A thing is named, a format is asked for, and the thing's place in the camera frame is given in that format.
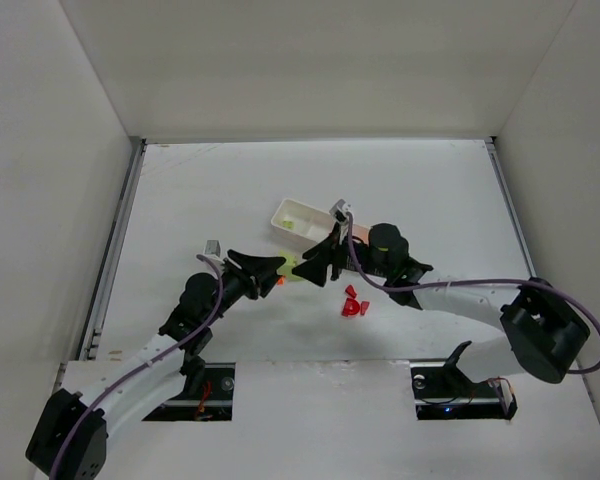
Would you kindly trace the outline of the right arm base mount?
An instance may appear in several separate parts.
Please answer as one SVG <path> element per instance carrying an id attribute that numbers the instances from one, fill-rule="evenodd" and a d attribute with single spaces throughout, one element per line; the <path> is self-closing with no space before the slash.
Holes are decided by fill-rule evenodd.
<path id="1" fill-rule="evenodd" d="M 419 421 L 513 419 L 518 402 L 508 379 L 492 377 L 473 382 L 458 368 L 461 355 L 470 345 L 470 341 L 461 343 L 447 358 L 410 363 Z"/>

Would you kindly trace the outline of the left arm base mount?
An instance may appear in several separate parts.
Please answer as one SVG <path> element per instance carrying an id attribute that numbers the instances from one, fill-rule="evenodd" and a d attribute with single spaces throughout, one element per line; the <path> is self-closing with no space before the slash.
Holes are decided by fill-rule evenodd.
<path id="1" fill-rule="evenodd" d="M 235 363 L 207 363 L 188 377 L 181 393 L 163 402 L 144 422 L 228 422 L 233 416 Z"/>

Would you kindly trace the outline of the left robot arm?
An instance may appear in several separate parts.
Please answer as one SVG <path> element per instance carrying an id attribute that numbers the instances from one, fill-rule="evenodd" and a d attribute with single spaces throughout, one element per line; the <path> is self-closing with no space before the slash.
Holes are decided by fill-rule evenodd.
<path id="1" fill-rule="evenodd" d="M 49 397 L 26 459 L 50 479 L 96 478 L 118 437 L 202 379 L 212 323 L 242 298 L 266 297 L 284 263 L 234 250 L 221 264 L 209 261 L 210 272 L 186 281 L 166 322 L 133 356 L 87 387 Z"/>

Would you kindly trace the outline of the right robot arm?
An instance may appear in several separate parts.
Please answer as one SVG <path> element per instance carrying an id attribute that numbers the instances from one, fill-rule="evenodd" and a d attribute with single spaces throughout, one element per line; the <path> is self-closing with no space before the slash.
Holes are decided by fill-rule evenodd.
<path id="1" fill-rule="evenodd" d="M 413 258 L 408 241 L 392 224 L 372 226 L 366 240 L 335 225 L 302 258 L 294 275 L 319 287 L 350 267 L 360 275 L 381 278 L 380 290 L 401 306 L 445 312 L 500 330 L 493 341 L 463 342 L 452 359 L 475 381 L 525 371 L 557 384 L 591 334 L 547 282 L 530 278 L 511 284 L 466 285 Z"/>

